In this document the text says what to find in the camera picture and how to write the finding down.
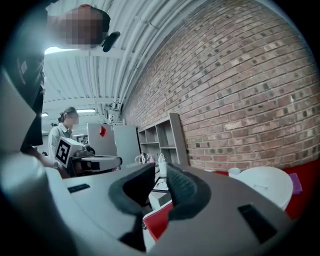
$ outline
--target brick wall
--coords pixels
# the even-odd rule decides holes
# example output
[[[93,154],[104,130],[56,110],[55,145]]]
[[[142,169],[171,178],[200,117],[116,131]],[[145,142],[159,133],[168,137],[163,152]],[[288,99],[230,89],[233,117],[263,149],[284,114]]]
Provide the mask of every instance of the brick wall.
[[[123,115],[143,128],[179,113],[190,164],[201,169],[297,166],[319,157],[317,70],[264,5],[208,1],[158,48]]]

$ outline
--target shelving unit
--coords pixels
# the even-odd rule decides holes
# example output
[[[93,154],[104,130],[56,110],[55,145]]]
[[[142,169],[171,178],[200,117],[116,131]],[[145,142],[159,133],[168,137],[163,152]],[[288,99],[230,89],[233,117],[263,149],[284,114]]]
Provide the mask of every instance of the shelving unit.
[[[157,161],[162,153],[167,163],[189,165],[179,115],[169,113],[165,119],[138,131],[141,150]]]

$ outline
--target white shirt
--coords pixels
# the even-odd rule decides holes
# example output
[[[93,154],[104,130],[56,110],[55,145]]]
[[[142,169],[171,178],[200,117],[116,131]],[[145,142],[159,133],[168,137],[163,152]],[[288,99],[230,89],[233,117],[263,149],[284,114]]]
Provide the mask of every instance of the white shirt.
[[[55,159],[60,137],[72,139],[72,131],[66,128],[62,123],[51,129],[48,136],[49,158]]]

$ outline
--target person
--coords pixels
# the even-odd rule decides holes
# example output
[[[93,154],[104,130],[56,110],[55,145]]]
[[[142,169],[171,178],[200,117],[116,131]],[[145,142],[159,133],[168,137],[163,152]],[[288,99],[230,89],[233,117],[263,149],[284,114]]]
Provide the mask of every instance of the person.
[[[61,137],[72,139],[72,129],[79,124],[79,115],[73,107],[67,107],[58,118],[59,124],[53,127],[48,136],[49,158],[55,159],[55,154]]]
[[[43,0],[31,15],[24,17],[3,51],[2,68],[36,114],[21,151],[36,157],[45,167],[56,168],[63,178],[68,178],[66,171],[55,161],[33,147],[43,144],[41,115],[45,94],[45,50],[52,46],[80,50],[103,46],[104,49],[105,45],[110,47],[115,42],[115,37],[108,36],[109,15],[88,4],[59,16],[49,16],[46,7],[57,1]]]

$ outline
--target red sticker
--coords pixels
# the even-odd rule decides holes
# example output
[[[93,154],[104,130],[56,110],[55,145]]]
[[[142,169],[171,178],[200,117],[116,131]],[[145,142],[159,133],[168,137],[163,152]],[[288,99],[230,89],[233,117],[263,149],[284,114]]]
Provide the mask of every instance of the red sticker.
[[[101,125],[101,128],[100,128],[100,135],[103,137],[107,134],[107,129],[104,128],[102,125]]]

